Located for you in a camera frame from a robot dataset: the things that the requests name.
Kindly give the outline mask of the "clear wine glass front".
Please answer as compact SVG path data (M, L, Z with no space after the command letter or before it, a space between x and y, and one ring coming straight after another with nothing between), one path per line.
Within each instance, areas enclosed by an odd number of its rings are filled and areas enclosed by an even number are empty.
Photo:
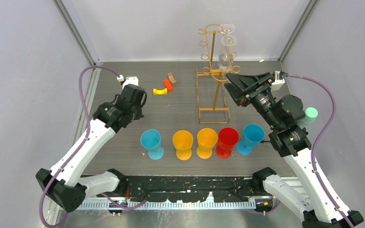
M235 53L230 51L230 47L237 44L237 38L232 34L224 34L221 37L221 48L218 54L218 68L221 70L232 69Z

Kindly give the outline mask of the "blue wine glass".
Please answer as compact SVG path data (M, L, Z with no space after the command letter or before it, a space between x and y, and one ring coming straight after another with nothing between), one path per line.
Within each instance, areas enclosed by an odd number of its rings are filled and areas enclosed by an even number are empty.
M159 160L164 155L161 134L155 129L146 130L140 138L141 145L148 152L149 158Z
M260 126L256 124L245 126L241 140L236 145L238 153L245 156L250 155L253 147L260 144L264 137L265 132Z

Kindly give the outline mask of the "red plastic wine glass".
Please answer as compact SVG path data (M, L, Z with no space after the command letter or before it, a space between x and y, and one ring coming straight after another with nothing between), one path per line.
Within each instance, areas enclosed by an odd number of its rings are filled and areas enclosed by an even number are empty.
M239 133L236 129L231 127L222 128L218 134L216 155L222 159L229 158L232 154L232 149L236 146L239 139Z

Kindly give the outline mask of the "yellow wine glass front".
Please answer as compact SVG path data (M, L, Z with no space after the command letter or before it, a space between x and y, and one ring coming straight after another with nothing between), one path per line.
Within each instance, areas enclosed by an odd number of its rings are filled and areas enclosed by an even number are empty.
M197 134L197 150L196 153L201 159L208 159L213 154L213 148L218 142L218 135L211 128L203 128Z

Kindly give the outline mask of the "yellow wine glass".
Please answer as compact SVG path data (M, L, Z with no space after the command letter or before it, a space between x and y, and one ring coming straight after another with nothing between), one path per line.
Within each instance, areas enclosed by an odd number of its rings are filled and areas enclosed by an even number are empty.
M173 145L176 156L182 161L190 159L192 155L193 136L189 131L180 130L173 135Z
M213 154L213 148L218 142L218 135L211 128L203 128L197 134L197 150L196 153L201 159L208 159Z

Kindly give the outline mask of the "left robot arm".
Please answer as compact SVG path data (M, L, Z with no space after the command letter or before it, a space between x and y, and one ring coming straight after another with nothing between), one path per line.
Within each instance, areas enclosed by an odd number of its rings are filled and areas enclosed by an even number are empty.
M145 90L128 84L116 95L116 102L101 104L90 120L90 128L66 155L49 170L41 168L36 179L50 199L66 212L76 210L86 198L110 192L116 197L126 193L128 181L121 172L109 169L100 175L82 177L98 151L121 129L143 117Z

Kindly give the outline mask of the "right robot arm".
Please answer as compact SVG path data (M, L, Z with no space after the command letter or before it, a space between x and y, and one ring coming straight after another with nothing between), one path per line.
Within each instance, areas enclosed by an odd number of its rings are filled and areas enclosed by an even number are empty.
M353 228L364 219L351 210L337 195L316 159L316 143L308 138L302 100L286 95L276 100L272 95L275 82L289 77L283 71L260 75L228 73L225 88L236 105L252 105L271 128L272 147L291 167L305 194L287 185L274 170L266 167L252 175L255 193L269 193L288 207L304 228Z

